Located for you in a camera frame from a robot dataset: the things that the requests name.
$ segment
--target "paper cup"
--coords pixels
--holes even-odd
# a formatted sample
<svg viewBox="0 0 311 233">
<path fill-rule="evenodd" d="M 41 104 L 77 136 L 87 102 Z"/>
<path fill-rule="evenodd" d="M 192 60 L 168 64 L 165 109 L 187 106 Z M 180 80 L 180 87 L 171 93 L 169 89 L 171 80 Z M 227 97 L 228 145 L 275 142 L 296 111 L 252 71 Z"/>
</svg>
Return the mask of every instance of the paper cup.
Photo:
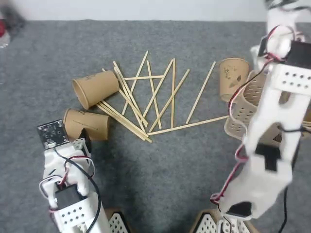
<svg viewBox="0 0 311 233">
<path fill-rule="evenodd" d="M 229 102 L 235 91 L 246 82 L 249 73 L 249 64 L 241 58 L 228 58 L 219 64 L 219 95 Z"/>
<path fill-rule="evenodd" d="M 64 124 L 67 135 L 71 139 L 79 138 L 83 128 L 86 129 L 92 141 L 108 139 L 109 116 L 67 109 Z"/>
<path fill-rule="evenodd" d="M 118 79 L 112 71 L 105 71 L 72 80 L 74 92 L 85 109 L 119 91 Z"/>
</svg>

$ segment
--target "black wire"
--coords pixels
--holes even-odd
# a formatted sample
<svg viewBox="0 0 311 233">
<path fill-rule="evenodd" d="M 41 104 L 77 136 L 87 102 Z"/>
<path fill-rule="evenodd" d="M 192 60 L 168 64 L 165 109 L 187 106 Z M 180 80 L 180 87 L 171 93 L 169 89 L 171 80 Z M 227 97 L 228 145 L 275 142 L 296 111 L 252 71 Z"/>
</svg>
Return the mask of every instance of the black wire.
<svg viewBox="0 0 311 233">
<path fill-rule="evenodd" d="M 62 156 L 61 154 L 58 153 L 58 151 L 56 150 L 56 148 L 53 148 L 54 151 L 56 152 L 56 154 L 65 159 L 66 162 L 74 165 L 76 168 L 78 168 L 88 179 L 89 181 L 92 183 L 92 185 L 94 186 L 95 188 L 95 192 L 97 193 L 97 197 L 98 197 L 98 206 L 97 206 L 97 211 L 96 211 L 96 214 L 95 214 L 95 217 L 94 217 L 94 220 L 92 221 L 90 227 L 87 229 L 86 233 L 89 233 L 91 231 L 91 229 L 94 227 L 98 217 L 99 217 L 99 214 L 100 214 L 100 211 L 101 211 L 101 203 L 102 203 L 102 200 L 101 200 L 101 195 L 100 195 L 100 191 L 99 191 L 99 188 L 98 186 L 96 185 L 96 183 L 93 181 L 92 177 L 86 172 L 84 171 L 79 165 L 77 165 L 74 161 L 72 161 L 71 159 L 69 158 L 66 158 L 64 156 Z"/>
<path fill-rule="evenodd" d="M 249 79 L 247 82 L 245 82 L 244 84 L 242 84 L 242 85 L 235 91 L 235 93 L 232 95 L 232 97 L 231 97 L 231 99 L 230 99 L 230 101 L 229 101 L 228 106 L 229 106 L 230 103 L 232 102 L 232 100 L 233 100 L 233 98 L 235 97 L 235 95 L 236 95 L 243 87 L 245 87 L 246 85 L 248 85 L 248 84 L 249 84 L 251 81 L 253 81 L 257 76 L 259 76 L 259 75 L 264 71 L 264 69 L 267 67 L 267 65 L 269 65 L 271 62 L 274 62 L 274 61 L 276 61 L 276 59 L 273 59 L 273 60 L 271 60 L 271 61 L 269 61 L 269 62 L 266 62 L 266 63 L 263 65 L 263 67 L 261 68 L 261 70 L 260 70 L 253 78 Z"/>
<path fill-rule="evenodd" d="M 294 170 L 296 162 L 297 162 L 299 148 L 300 148 L 300 142 L 298 143 L 298 146 L 297 146 L 296 151 L 295 151 L 295 155 L 294 155 L 293 160 L 292 160 L 292 171 Z M 278 233 L 282 233 L 282 231 L 284 230 L 285 225 L 287 223 L 287 193 L 288 193 L 288 186 L 284 190 L 284 198 L 283 198 L 284 220 L 283 220 L 283 223 L 282 223 L 280 229 L 278 230 Z"/>
<path fill-rule="evenodd" d="M 219 210 L 219 213 L 221 213 L 221 210 L 220 210 L 220 208 L 219 208 L 219 204 L 217 204 L 217 208 L 218 208 L 218 210 Z M 231 230 L 232 230 L 232 225 L 231 225 L 231 222 L 225 217 L 225 216 L 223 216 L 223 218 L 229 223 L 229 226 L 230 226 L 230 230 L 229 230 L 229 233 L 231 233 Z"/>
<path fill-rule="evenodd" d="M 295 132 L 307 132 L 307 133 L 311 133 L 310 130 L 308 130 L 307 128 L 301 126 L 299 129 L 295 129 L 295 130 L 286 130 L 284 129 L 282 126 L 278 126 L 278 129 L 285 132 L 285 133 L 295 133 Z"/>
</svg>

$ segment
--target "robotic arm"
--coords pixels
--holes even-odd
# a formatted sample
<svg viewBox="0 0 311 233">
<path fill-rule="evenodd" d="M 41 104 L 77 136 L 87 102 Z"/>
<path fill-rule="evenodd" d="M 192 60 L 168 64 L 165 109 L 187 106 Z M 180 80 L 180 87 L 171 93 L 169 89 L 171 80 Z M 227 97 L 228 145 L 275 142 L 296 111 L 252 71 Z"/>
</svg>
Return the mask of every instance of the robotic arm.
<svg viewBox="0 0 311 233">
<path fill-rule="evenodd" d="M 92 180 L 95 167 L 91 160 L 86 130 L 69 142 L 62 120 L 38 126 L 45 148 L 43 180 L 39 190 L 49 202 L 49 212 L 61 233 L 111 233 L 99 191 Z M 88 170 L 93 165 L 93 174 Z M 90 191 L 90 180 L 96 192 Z"/>
<path fill-rule="evenodd" d="M 260 217 L 292 181 L 292 161 L 311 100 L 311 44 L 296 32 L 295 19 L 305 9 L 296 2 L 266 1 L 269 34 L 251 49 L 255 70 L 267 77 L 257 111 L 242 139 L 247 156 L 242 171 L 217 200 L 221 214 L 229 218 Z M 282 92 L 290 93 L 284 104 L 279 103 Z M 274 123 L 284 129 L 279 147 L 259 143 Z"/>
</svg>

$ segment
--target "white plastic bracket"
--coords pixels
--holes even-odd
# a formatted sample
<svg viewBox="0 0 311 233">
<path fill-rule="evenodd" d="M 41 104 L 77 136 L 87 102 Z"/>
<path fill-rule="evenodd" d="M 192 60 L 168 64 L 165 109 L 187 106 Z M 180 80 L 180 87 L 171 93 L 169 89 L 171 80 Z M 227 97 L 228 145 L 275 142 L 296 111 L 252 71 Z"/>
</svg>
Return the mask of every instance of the white plastic bracket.
<svg viewBox="0 0 311 233">
<path fill-rule="evenodd" d="M 73 229 L 78 226 L 81 228 L 81 225 L 85 225 L 85 228 L 89 228 L 95 217 L 97 206 L 97 194 L 92 193 L 87 199 L 56 211 L 54 213 L 54 218 L 59 231 L 61 233 L 72 232 Z M 108 219 L 102 204 L 100 215 L 93 226 L 91 233 L 111 233 Z"/>
</svg>

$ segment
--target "bamboo skewer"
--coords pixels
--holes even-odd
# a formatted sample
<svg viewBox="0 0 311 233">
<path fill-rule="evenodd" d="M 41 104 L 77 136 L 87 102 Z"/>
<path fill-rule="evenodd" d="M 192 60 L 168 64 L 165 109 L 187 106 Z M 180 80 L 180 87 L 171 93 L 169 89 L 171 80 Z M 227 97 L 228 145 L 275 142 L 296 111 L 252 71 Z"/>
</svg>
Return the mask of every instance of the bamboo skewer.
<svg viewBox="0 0 311 233">
<path fill-rule="evenodd" d="M 120 90 L 119 92 L 120 92 L 120 94 L 124 97 L 124 99 L 129 103 L 129 105 L 130 105 L 133 109 L 135 109 L 135 106 L 133 105 L 133 103 L 131 102 L 131 100 L 128 99 L 128 98 L 126 97 L 126 95 L 125 95 L 121 90 Z M 136 113 L 137 113 L 137 115 L 138 115 L 144 122 L 147 122 L 140 112 L 136 112 Z"/>
<path fill-rule="evenodd" d="M 144 133 L 143 133 L 143 131 L 141 131 L 141 129 L 139 129 L 138 127 L 137 128 L 133 127 L 132 125 L 134 125 L 134 124 L 131 123 L 128 119 L 126 119 L 126 118 L 124 119 L 124 118 L 120 117 L 119 115 L 116 114 L 116 112 L 111 110 L 109 107 L 105 106 L 103 103 L 99 102 L 97 104 L 97 107 L 100 108 L 105 113 L 107 113 L 108 115 L 110 115 L 117 122 L 119 122 L 121 125 L 126 127 L 132 133 L 134 133 L 137 137 L 139 137 L 141 140 L 143 140 L 143 141 L 147 140 L 148 142 L 152 142 L 151 139 L 149 139 L 148 137 L 146 137 L 144 135 Z"/>
<path fill-rule="evenodd" d="M 174 127 L 174 128 L 170 128 L 170 129 L 155 131 L 152 133 L 148 133 L 148 135 L 155 135 L 155 134 L 166 133 L 166 132 L 171 132 L 171 131 L 175 131 L 175 130 L 181 130 L 181 129 L 185 129 L 185 128 L 189 128 L 189 127 L 193 127 L 193 126 L 197 126 L 197 125 L 203 125 L 203 124 L 211 123 L 211 122 L 214 122 L 217 120 L 222 120 L 225 118 L 228 118 L 228 116 L 222 116 L 222 117 L 218 117 L 218 118 L 214 118 L 214 119 L 210 119 L 210 120 L 204 120 L 204 121 L 200 121 L 200 122 L 196 122 L 196 123 L 192 123 L 192 124 L 188 124 L 188 125 L 182 125 L 182 126 L 178 126 L 178 127 Z"/>
<path fill-rule="evenodd" d="M 144 63 L 145 63 L 145 60 L 146 60 L 146 58 L 147 58 L 147 55 L 148 55 L 148 51 L 146 51 L 145 56 L 144 56 L 144 58 L 143 58 L 142 61 L 141 61 L 141 64 L 140 64 L 139 69 L 138 69 L 138 71 L 137 71 L 136 77 L 138 77 L 138 76 L 140 75 L 141 69 L 142 69 L 142 67 L 143 67 L 143 65 L 144 65 Z M 131 90 L 129 90 L 129 92 L 130 92 L 131 94 L 132 94 L 133 91 L 134 91 L 136 82 L 137 82 L 137 79 L 134 80 L 134 82 L 133 82 L 133 84 L 132 84 L 132 86 L 131 86 Z M 134 100 L 134 99 L 133 99 L 133 104 L 134 104 L 134 105 L 137 107 L 137 109 L 139 110 L 137 104 L 135 104 L 135 100 Z M 127 102 L 125 103 L 125 105 L 124 105 L 124 107 L 123 107 L 122 115 L 125 114 L 126 108 L 127 108 Z"/>
<path fill-rule="evenodd" d="M 176 61 L 173 59 L 173 80 L 172 80 L 172 94 L 175 90 L 175 72 L 176 72 Z M 175 109 L 175 98 L 172 99 L 172 111 L 171 111 L 171 128 L 174 127 L 174 109 Z"/>
<path fill-rule="evenodd" d="M 121 86 L 122 86 L 122 88 L 123 88 L 125 94 L 127 95 L 127 98 L 129 99 L 130 97 L 129 97 L 127 91 L 126 91 L 126 88 L 125 88 L 124 83 L 123 83 L 123 81 L 122 81 L 122 79 L 121 79 L 121 76 L 120 76 L 120 74 L 119 74 L 118 71 L 117 71 L 117 68 L 114 67 L 114 70 L 115 70 L 116 75 L 119 77 L 120 84 L 121 84 Z M 136 117 L 138 123 L 139 123 L 139 126 L 140 126 L 141 130 L 143 130 L 143 131 L 145 132 L 145 129 L 144 129 L 143 125 L 141 124 L 140 118 L 138 117 L 138 110 L 137 110 L 136 108 L 132 108 L 132 110 L 133 110 L 133 112 L 134 112 L 134 115 L 135 115 L 135 117 Z"/>
<path fill-rule="evenodd" d="M 138 126 L 136 126 L 134 123 L 132 123 L 129 119 L 127 119 L 125 116 L 123 116 L 121 113 L 119 113 L 117 110 L 115 110 L 110 104 L 108 104 L 106 101 L 102 101 L 102 104 L 104 104 L 105 106 L 107 106 L 111 111 L 113 111 L 117 116 L 119 116 L 122 120 L 127 121 L 134 129 L 136 129 L 137 131 L 141 132 L 142 135 L 144 135 L 145 137 L 148 137 L 148 134 L 146 134 L 145 132 L 143 132 Z"/>
<path fill-rule="evenodd" d="M 97 107 L 99 107 L 102 111 L 106 112 L 108 115 L 110 115 L 120 124 L 122 124 L 128 130 L 133 132 L 136 136 L 138 136 L 143 141 L 147 140 L 148 142 L 152 143 L 152 140 L 148 138 L 149 136 L 146 133 L 144 133 L 140 128 L 134 125 L 130 120 L 122 116 L 118 111 L 116 111 L 113 107 L 111 107 L 104 100 L 102 102 L 99 102 L 97 104 Z"/>
<path fill-rule="evenodd" d="M 169 100 L 166 102 L 165 106 L 163 107 L 162 111 L 160 112 L 159 116 L 156 118 L 156 120 L 154 121 L 153 125 L 151 126 L 149 132 L 151 132 L 157 122 L 160 120 L 160 118 L 162 117 L 162 115 L 164 114 L 165 110 L 167 109 L 167 107 L 169 106 L 169 104 L 171 103 L 173 97 L 176 95 L 177 91 L 179 90 L 180 86 L 183 84 L 185 78 L 187 77 L 187 75 L 189 74 L 190 69 L 187 69 L 186 73 L 184 74 L 183 78 L 181 79 L 181 81 L 179 82 L 179 84 L 177 85 L 176 89 L 174 90 L 173 94 L 171 95 L 171 97 L 169 98 Z"/>
<path fill-rule="evenodd" d="M 124 77 L 123 77 L 123 75 L 122 75 L 122 73 L 121 73 L 117 63 L 115 61 L 113 61 L 113 64 L 115 65 L 115 68 L 118 71 L 118 73 L 120 75 L 120 78 L 121 78 L 121 80 L 122 80 L 122 82 L 124 84 L 124 87 L 125 87 L 124 92 L 125 92 L 125 94 L 129 98 L 129 100 L 133 103 L 133 105 L 136 107 L 138 112 L 141 114 L 141 111 L 140 111 L 140 109 L 139 109 L 139 107 L 138 107 L 138 105 L 137 105 L 137 103 L 136 103 L 136 101 L 135 101 L 135 99 L 134 99 L 134 97 L 133 97 L 133 95 L 132 95 L 128 85 L 127 85 L 127 83 L 126 83 L 126 81 L 124 80 Z M 148 122 L 146 120 L 142 119 L 142 122 L 144 123 L 145 127 L 148 126 Z"/>
<path fill-rule="evenodd" d="M 205 81 L 204 81 L 204 83 L 203 83 L 203 85 L 202 85 L 202 87 L 201 87 L 201 90 L 200 90 L 200 92 L 199 92 L 199 94 L 198 94 L 198 96 L 197 96 L 197 98 L 196 98 L 196 100 L 195 100 L 195 102 L 194 102 L 194 105 L 193 105 L 193 107 L 192 107 L 192 109 L 191 109 L 191 111 L 190 111 L 190 113 L 189 113 L 189 116 L 188 116 L 188 118 L 187 118 L 186 124 L 189 123 L 189 121 L 190 121 L 190 119 L 191 119 L 191 117 L 192 117 L 192 114 L 193 114 L 193 112 L 194 112 L 194 110 L 195 110 L 195 107 L 196 107 L 196 105 L 198 104 L 198 101 L 199 101 L 199 99 L 200 99 L 200 97 L 201 97 L 201 95 L 202 95 L 202 93 L 203 93 L 203 91 L 204 91 L 204 88 L 205 88 L 205 86 L 206 86 L 206 84 L 207 84 L 207 82 L 208 82 L 208 80 L 209 80 L 209 77 L 210 77 L 211 73 L 213 72 L 213 69 L 214 69 L 214 67 L 215 67 L 215 64 L 216 64 L 216 62 L 213 62 L 212 66 L 211 66 L 211 68 L 210 68 L 210 70 L 209 70 L 209 72 L 208 72 L 208 75 L 207 75 L 207 77 L 206 77 L 206 79 L 205 79 Z"/>
<path fill-rule="evenodd" d="M 160 79 L 160 78 L 163 78 L 163 75 L 139 76 L 139 77 L 124 78 L 124 79 L 125 80 L 141 80 L 141 79 Z"/>
<path fill-rule="evenodd" d="M 151 68 L 150 68 L 150 63 L 149 63 L 148 60 L 147 60 L 147 67 L 148 67 L 148 74 L 151 77 Z M 155 93 L 155 87 L 154 87 L 154 81 L 152 79 L 150 79 L 150 86 L 151 86 L 151 91 L 152 91 L 152 95 L 153 95 Z M 156 117 L 158 117 L 159 116 L 159 109 L 158 109 L 158 106 L 157 106 L 156 98 L 154 99 L 154 104 L 155 104 Z M 162 129 L 161 120 L 159 120 L 158 125 L 159 125 L 159 129 Z"/>
<path fill-rule="evenodd" d="M 169 65 L 167 66 L 166 71 L 165 71 L 165 73 L 163 75 L 163 78 L 161 78 L 159 84 L 157 85 L 157 87 L 155 89 L 155 93 L 152 95 L 152 97 L 151 97 L 151 99 L 150 99 L 150 101 L 149 101 L 149 103 L 148 103 L 148 105 L 146 107 L 146 110 L 145 110 L 144 114 L 142 115 L 143 117 L 146 117 L 152 102 L 154 101 L 154 99 L 155 99 L 155 97 L 156 97 L 156 95 L 157 95 L 157 93 L 158 93 L 158 91 L 159 91 L 159 89 L 160 89 L 160 87 L 161 87 L 161 85 L 162 85 L 162 83 L 163 83 L 167 73 L 169 72 L 169 70 L 170 70 L 170 68 L 172 66 L 172 63 L 173 63 L 173 60 L 171 60 Z"/>
<path fill-rule="evenodd" d="M 104 111 L 106 114 L 114 118 L 117 122 L 119 122 L 121 125 L 126 127 L 129 131 L 134 133 L 137 137 L 139 137 L 141 140 L 145 141 L 146 138 L 141 135 L 138 131 L 136 131 L 134 128 L 132 128 L 129 124 L 126 123 L 126 121 L 122 120 L 120 117 L 118 117 L 115 113 L 113 113 L 109 108 L 106 106 L 102 105 L 100 102 L 96 105 L 99 109 Z"/>
</svg>

